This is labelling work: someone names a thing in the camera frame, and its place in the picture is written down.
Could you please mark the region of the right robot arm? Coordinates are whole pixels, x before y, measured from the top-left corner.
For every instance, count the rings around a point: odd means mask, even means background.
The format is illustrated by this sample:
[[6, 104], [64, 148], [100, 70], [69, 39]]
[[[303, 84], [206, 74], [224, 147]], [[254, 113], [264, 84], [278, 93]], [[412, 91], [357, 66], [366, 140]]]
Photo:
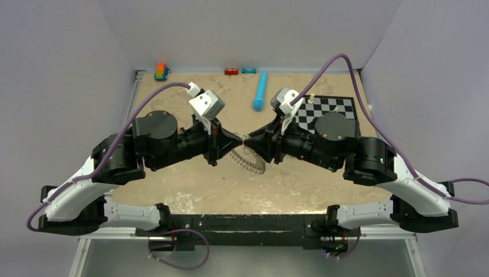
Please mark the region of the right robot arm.
[[312, 228], [337, 235], [343, 230], [376, 224], [395, 224], [414, 233], [432, 233], [458, 227], [458, 215], [448, 201], [451, 182], [422, 182], [400, 154], [376, 137], [363, 137], [358, 121], [329, 112], [314, 120], [309, 132], [281, 116], [250, 134], [245, 146], [268, 163], [289, 155], [331, 172], [356, 185], [372, 186], [390, 196], [369, 204], [331, 205], [324, 220]]

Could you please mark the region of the metal disc with keyrings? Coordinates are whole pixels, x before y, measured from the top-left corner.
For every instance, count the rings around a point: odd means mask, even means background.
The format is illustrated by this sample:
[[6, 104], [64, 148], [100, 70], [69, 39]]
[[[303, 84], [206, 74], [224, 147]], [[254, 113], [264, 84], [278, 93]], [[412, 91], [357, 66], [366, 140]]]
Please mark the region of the metal disc with keyrings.
[[241, 145], [242, 149], [233, 149], [230, 157], [248, 171], [257, 175], [262, 175], [266, 171], [266, 162], [251, 148]]

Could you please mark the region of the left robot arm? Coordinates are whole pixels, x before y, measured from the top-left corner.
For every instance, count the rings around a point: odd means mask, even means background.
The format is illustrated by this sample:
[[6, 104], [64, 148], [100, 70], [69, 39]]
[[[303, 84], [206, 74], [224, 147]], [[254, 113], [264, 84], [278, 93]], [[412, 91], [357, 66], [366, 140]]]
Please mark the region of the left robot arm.
[[209, 165], [242, 144], [242, 139], [213, 119], [210, 129], [197, 120], [181, 129], [163, 110], [136, 118], [124, 134], [112, 134], [97, 145], [66, 188], [45, 186], [46, 208], [38, 220], [42, 233], [78, 236], [105, 227], [134, 227], [167, 235], [174, 224], [167, 205], [135, 207], [112, 200], [114, 189], [157, 171], [203, 156]]

